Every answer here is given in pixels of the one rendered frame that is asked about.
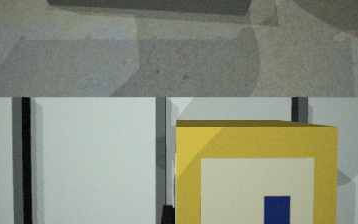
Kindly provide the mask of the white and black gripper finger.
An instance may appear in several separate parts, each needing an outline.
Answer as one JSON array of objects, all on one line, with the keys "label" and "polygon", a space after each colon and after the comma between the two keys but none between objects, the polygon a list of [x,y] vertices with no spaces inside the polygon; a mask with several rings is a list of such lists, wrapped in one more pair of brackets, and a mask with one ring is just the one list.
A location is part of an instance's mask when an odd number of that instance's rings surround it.
[{"label": "white and black gripper finger", "polygon": [[163,205],[161,224],[175,224],[175,208],[173,208],[173,205]]}]

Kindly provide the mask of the yellow butter carton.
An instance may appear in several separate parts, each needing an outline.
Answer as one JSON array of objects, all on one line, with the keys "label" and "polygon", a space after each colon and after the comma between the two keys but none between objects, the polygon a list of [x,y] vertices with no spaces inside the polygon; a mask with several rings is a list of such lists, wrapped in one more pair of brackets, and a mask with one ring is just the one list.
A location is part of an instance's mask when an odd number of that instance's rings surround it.
[{"label": "yellow butter carton", "polygon": [[175,224],[336,224],[338,127],[176,120]]}]

